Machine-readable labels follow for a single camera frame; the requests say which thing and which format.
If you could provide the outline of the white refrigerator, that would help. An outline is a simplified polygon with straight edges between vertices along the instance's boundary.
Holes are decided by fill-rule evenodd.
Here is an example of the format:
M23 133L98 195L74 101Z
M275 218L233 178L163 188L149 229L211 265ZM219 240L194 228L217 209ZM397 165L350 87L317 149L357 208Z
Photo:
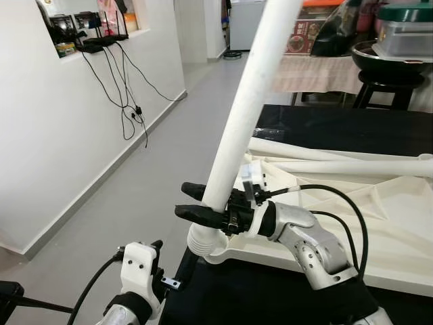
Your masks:
M229 0L229 49L251 49L267 0Z

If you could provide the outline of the black router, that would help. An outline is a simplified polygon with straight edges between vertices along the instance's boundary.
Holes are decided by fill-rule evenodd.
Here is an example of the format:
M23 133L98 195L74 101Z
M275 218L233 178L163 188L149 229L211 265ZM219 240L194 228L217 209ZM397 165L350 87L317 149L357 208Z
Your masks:
M83 53L98 53L105 49L105 47L110 47L119 41L126 41L127 39L128 35L105 35L104 37L96 37L78 41L75 46L78 51Z

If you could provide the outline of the beige cloth covered table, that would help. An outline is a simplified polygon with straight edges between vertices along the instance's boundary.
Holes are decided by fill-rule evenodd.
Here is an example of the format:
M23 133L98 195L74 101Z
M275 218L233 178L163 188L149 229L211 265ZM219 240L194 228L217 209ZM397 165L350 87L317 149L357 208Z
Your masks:
M284 55L270 89L282 93L327 93L356 95L362 87L360 69L352 57Z

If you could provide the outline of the white plastic table top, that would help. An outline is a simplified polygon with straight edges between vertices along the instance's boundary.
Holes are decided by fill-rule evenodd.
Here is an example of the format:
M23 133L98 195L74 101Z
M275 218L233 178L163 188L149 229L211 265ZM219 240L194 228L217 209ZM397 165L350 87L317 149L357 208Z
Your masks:
M431 154L389 156L390 160L433 160ZM337 235L343 245L352 238L357 249L362 250L362 231L355 212L343 198L322 191L319 186L334 187L355 201L370 236L364 276L367 285L412 295L432 295L432 177L297 173L279 169L264 158L298 159L245 152L242 164L262 161L270 191L310 185L307 191L279 195L275 202L318 211L321 225Z

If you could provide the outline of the red printed cardboard box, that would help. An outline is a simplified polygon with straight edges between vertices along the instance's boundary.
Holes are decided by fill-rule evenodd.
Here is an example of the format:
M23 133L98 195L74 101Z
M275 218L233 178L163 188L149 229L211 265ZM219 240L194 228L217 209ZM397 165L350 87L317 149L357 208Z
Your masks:
M325 20L297 20L285 48L285 55L309 56Z

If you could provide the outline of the black stool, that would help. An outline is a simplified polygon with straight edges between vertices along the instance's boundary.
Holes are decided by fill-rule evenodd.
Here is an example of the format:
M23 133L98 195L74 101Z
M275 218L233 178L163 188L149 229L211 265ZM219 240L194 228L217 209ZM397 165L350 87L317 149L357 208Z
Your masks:
M353 102L352 109L381 108L387 110L409 110L409 102L426 78L417 73L383 73L372 70L359 72L361 89ZM390 104L372 104L374 93L391 93Z

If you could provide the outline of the black bag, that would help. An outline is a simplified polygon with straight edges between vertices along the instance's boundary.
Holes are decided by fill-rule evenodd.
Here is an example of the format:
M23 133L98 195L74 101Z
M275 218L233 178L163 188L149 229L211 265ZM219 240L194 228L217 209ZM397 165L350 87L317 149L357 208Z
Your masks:
M359 41L372 40L378 4L380 0L344 0L335 16L329 18L331 35L327 38L321 35L322 41L327 43L322 56L345 56Z

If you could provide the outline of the black tripod stand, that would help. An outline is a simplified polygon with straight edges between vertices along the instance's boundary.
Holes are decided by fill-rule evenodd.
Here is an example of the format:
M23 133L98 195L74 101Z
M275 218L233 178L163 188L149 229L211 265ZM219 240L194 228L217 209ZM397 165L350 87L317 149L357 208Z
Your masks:
M73 307L67 307L25 297L24 287L18 282L0 280L0 325L6 325L17 307L37 307L62 313L72 313Z

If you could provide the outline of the black tablecloth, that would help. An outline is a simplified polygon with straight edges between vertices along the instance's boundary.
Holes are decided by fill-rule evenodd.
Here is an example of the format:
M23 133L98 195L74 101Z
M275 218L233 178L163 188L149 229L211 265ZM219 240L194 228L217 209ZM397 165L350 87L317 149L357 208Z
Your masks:
M265 106L259 128L276 142L324 150L418 156L433 151L433 115L400 110ZM183 255L185 290L167 298L158 325L329 325L303 275L242 261L209 264Z

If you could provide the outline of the clear container green lid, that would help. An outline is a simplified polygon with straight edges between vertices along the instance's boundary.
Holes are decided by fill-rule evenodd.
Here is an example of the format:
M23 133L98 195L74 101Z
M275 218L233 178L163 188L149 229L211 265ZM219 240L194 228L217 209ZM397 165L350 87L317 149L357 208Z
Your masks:
M378 40L372 49L394 60L431 61L433 5L430 0L388 3L377 12Z

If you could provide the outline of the orange lid container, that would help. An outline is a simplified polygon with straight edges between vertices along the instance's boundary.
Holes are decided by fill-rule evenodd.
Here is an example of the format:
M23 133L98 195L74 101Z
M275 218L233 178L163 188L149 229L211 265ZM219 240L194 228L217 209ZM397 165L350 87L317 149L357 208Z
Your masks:
M303 8L335 7L343 4L344 0L303 0Z

